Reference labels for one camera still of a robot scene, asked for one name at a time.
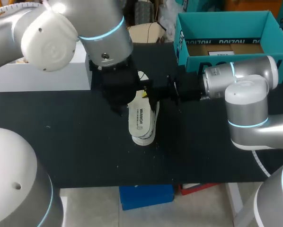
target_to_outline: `red object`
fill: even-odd
[[[219,183],[206,183],[206,184],[201,184],[199,186],[194,186],[194,187],[187,188],[187,189],[183,189],[182,185],[179,184],[178,188],[179,188],[182,195],[188,195],[188,194],[198,192],[198,191],[206,189],[206,188],[213,187],[213,186],[218,185],[218,184]]]

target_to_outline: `floor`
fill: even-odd
[[[240,183],[245,202],[260,183]],[[225,185],[173,202],[123,211],[118,187],[61,189],[66,209],[63,227],[232,227],[233,217]],[[249,227],[257,227],[253,221]]]

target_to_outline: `white cable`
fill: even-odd
[[[269,174],[269,172],[265,169],[265,167],[263,166],[263,164],[262,164],[261,161],[259,160],[259,158],[258,158],[258,156],[257,156],[257,154],[256,154],[256,151],[253,150],[253,151],[252,151],[252,154],[253,154],[253,156],[254,156],[254,158],[255,158],[257,164],[258,164],[259,167],[261,168],[261,170],[265,173],[265,175],[266,175],[267,177],[270,177],[271,175]]]
[[[6,5],[3,7],[0,7],[0,13],[3,12],[10,12],[10,11],[16,11],[22,8],[37,8],[41,6],[42,4],[40,3],[35,3],[35,2],[21,2],[21,3],[15,3],[11,5]]]

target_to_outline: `white shoe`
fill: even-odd
[[[147,75],[139,71],[140,80],[148,79]],[[159,113],[159,102],[156,105],[156,111],[152,111],[149,99],[143,98],[144,91],[137,91],[129,107],[129,132],[132,135],[134,143],[140,146],[147,146],[154,141],[156,121]]]

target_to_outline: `black table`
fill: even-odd
[[[149,78],[174,74],[173,45],[136,46],[133,58]],[[161,101],[156,140],[135,145],[128,113],[111,112],[92,91],[0,93],[0,128],[23,136],[34,148],[57,187],[161,183],[264,181],[249,151],[230,140],[223,99],[176,106]],[[283,83],[270,93],[269,113],[283,113]],[[259,151],[272,173],[283,164],[283,150]]]

